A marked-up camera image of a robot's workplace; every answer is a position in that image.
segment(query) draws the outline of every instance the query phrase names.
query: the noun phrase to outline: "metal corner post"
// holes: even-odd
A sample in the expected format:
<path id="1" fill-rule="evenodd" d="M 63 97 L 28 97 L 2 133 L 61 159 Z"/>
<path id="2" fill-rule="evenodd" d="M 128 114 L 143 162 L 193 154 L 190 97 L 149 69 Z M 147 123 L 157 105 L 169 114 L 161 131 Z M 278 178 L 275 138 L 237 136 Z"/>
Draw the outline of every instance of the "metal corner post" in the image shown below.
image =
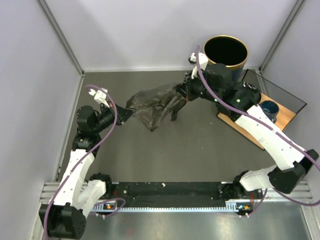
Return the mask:
<path id="1" fill-rule="evenodd" d="M 53 16 L 48 4 L 46 3 L 46 0 L 36 0 L 41 9 L 43 10 L 43 13 L 45 14 L 46 18 L 48 19 L 50 25 L 52 26 L 55 34 L 57 35 L 59 41 L 61 42 L 66 54 L 69 56 L 71 62 L 73 63 L 76 70 L 79 72 L 81 76 L 84 75 L 84 70 L 80 66 L 74 52 L 72 51 L 68 41 L 66 40 L 65 35 L 63 34 L 62 30 L 60 29 L 55 17 Z"/>
<path id="2" fill-rule="evenodd" d="M 301 7 L 305 3 L 305 1 L 306 0 L 297 0 L 296 1 L 295 5 L 293 6 L 292 11 L 290 12 L 288 18 L 286 19 L 284 25 L 282 26 L 282 28 L 280 30 L 278 36 L 274 40 L 270 50 L 268 51 L 267 55 L 265 56 L 261 67 L 259 68 L 261 73 L 266 69 L 268 63 L 270 62 L 270 59 L 274 55 L 274 53 L 275 53 L 276 49 L 278 48 L 280 42 L 282 41 L 282 39 L 285 36 L 285 34 L 288 31 L 288 29 L 290 28 L 291 24 L 293 23 L 294 19 L 296 18 L 299 10 L 301 9 Z"/>

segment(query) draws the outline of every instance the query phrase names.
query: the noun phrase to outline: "dark plastic bag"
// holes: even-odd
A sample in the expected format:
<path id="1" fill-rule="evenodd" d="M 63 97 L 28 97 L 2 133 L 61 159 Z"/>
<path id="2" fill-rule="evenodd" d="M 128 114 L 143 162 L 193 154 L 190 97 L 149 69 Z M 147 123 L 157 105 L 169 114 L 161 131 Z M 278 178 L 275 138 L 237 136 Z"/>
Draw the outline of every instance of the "dark plastic bag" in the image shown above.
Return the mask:
<path id="1" fill-rule="evenodd" d="M 153 132 L 169 113 L 178 113 L 186 104 L 186 99 L 176 92 L 180 85 L 173 82 L 139 91 L 126 102 L 126 108 L 134 110 L 132 116 Z"/>

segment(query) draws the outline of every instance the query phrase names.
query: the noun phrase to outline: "gold rim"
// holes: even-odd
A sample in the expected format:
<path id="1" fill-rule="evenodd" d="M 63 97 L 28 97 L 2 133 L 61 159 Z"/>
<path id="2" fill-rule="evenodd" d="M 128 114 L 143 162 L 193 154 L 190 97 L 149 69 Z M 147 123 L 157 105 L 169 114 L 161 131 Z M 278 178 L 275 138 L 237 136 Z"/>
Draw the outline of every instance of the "gold rim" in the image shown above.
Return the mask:
<path id="1" fill-rule="evenodd" d="M 236 65 L 226 65 L 226 67 L 229 68 L 229 69 L 231 69 L 231 70 L 237 70 L 237 69 L 239 69 L 239 68 L 242 68 L 242 67 L 246 64 L 246 61 L 248 60 L 249 50 L 248 50 L 247 45 L 245 45 L 245 43 L 244 43 L 243 41 L 241 41 L 240 39 L 238 39 L 238 38 L 236 38 L 236 37 L 234 37 L 234 36 L 219 35 L 219 36 L 214 36 L 214 37 L 208 39 L 208 40 L 205 42 L 204 46 L 203 46 L 203 52 L 204 52 L 204 54 L 207 56 L 206 51 L 205 51 L 205 46 L 207 45 L 207 43 L 208 43 L 210 40 L 212 40 L 212 39 L 221 38 L 221 37 L 227 37 L 227 38 L 231 38 L 231 39 L 237 40 L 238 42 L 240 42 L 240 43 L 245 47 L 245 49 L 246 49 L 246 57 L 245 57 L 245 59 L 244 59 L 242 62 L 240 62 L 240 63 L 238 63 L 238 64 L 236 64 Z M 216 62 L 212 61 L 211 59 L 209 59 L 209 62 L 212 63 L 212 64 L 216 64 Z"/>

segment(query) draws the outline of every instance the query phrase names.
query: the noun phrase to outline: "wooden shelf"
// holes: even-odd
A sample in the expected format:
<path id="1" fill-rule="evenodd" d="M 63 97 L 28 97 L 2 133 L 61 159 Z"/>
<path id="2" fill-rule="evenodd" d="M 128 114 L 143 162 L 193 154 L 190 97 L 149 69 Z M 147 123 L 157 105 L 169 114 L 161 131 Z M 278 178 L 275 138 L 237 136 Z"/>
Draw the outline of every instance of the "wooden shelf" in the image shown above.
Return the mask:
<path id="1" fill-rule="evenodd" d="M 290 121 L 295 117 L 296 114 L 294 112 L 290 111 L 289 109 L 287 109 L 286 107 L 284 107 L 283 105 L 279 104 L 278 102 L 272 100 L 270 97 L 261 93 L 260 103 L 262 103 L 263 101 L 266 101 L 266 100 L 273 101 L 279 106 L 279 113 L 276 116 L 275 125 L 281 131 L 283 131 L 287 127 L 288 123 L 290 123 Z M 230 125 L 235 130 L 237 130 L 239 133 L 241 133 L 244 137 L 249 139 L 251 142 L 256 144 L 259 148 L 264 150 L 264 147 L 250 133 L 248 133 L 245 129 L 243 129 L 239 125 L 235 124 L 229 117 L 222 114 L 221 112 L 217 115 L 217 117 L 219 119 L 221 119 L 222 121 L 224 121 L 226 124 Z"/>

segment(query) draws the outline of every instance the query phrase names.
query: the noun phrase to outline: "blue mug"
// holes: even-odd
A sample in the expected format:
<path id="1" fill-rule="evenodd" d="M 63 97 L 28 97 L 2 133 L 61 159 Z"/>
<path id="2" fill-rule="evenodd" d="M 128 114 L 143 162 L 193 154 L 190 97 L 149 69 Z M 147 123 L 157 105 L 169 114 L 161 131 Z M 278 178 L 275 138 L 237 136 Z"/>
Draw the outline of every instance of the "blue mug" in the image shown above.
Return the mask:
<path id="1" fill-rule="evenodd" d="M 263 101 L 260 107 L 264 114 L 275 124 L 277 121 L 277 114 L 279 113 L 279 106 L 273 101 Z"/>

